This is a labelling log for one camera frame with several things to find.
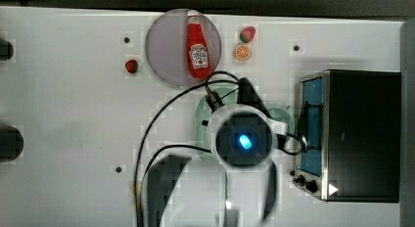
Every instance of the ketchup label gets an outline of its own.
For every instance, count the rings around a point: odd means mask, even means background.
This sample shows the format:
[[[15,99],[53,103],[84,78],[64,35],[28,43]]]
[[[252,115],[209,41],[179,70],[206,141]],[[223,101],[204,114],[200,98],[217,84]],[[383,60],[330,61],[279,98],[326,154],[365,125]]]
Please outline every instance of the ketchup label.
[[[204,45],[193,45],[190,49],[189,55],[192,60],[193,68],[208,67],[208,51]]]

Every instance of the white table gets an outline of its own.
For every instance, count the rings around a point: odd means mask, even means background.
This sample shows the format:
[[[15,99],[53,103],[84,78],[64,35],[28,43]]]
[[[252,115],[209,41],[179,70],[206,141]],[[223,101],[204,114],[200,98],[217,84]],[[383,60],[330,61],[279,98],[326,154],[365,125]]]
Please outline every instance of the white table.
[[[0,117],[24,136],[23,156],[0,165],[2,227],[133,226],[138,143],[156,110],[179,92],[146,64],[146,33],[160,14],[0,8],[0,34],[16,48],[0,63]],[[222,39],[218,69],[250,78],[268,105],[292,106],[298,77],[315,71],[399,71],[398,22],[209,17]],[[243,24],[258,34],[248,63],[233,57]],[[141,56],[136,77],[123,68],[128,55]],[[144,163],[165,143],[195,140],[202,96],[186,96],[163,114]],[[398,226],[399,204],[319,202],[290,181],[293,158],[274,158],[280,197],[267,226]]]

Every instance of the oven control knob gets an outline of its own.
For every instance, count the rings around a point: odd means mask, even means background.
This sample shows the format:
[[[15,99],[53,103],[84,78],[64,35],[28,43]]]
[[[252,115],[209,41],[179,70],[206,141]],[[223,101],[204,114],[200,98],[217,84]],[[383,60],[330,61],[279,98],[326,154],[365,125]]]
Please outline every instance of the oven control knob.
[[[302,175],[299,175],[299,177],[294,178],[293,181],[302,187],[304,186],[305,178]]]
[[[307,189],[311,193],[315,193],[317,191],[317,183],[314,180],[310,180],[304,183],[305,189]]]

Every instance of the orange slice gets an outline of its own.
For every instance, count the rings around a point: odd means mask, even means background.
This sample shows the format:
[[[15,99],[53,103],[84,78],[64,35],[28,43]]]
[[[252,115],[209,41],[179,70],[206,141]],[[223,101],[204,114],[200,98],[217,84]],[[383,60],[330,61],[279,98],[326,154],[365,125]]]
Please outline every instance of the orange slice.
[[[244,61],[246,59],[248,59],[251,56],[251,48],[243,45],[243,44],[239,44],[238,46],[236,46],[235,48],[235,57],[238,60]]]

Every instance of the red fruit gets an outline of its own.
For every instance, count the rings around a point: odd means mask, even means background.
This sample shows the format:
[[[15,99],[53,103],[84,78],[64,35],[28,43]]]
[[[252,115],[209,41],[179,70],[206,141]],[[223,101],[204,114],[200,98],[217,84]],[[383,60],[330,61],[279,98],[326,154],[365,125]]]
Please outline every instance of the red fruit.
[[[138,63],[135,60],[130,60],[125,63],[125,68],[129,73],[135,73],[138,69]]]
[[[243,43],[247,44],[251,42],[251,40],[254,39],[254,36],[255,36],[255,28],[253,26],[248,26],[248,27],[245,27],[241,31],[239,38],[241,39]]]

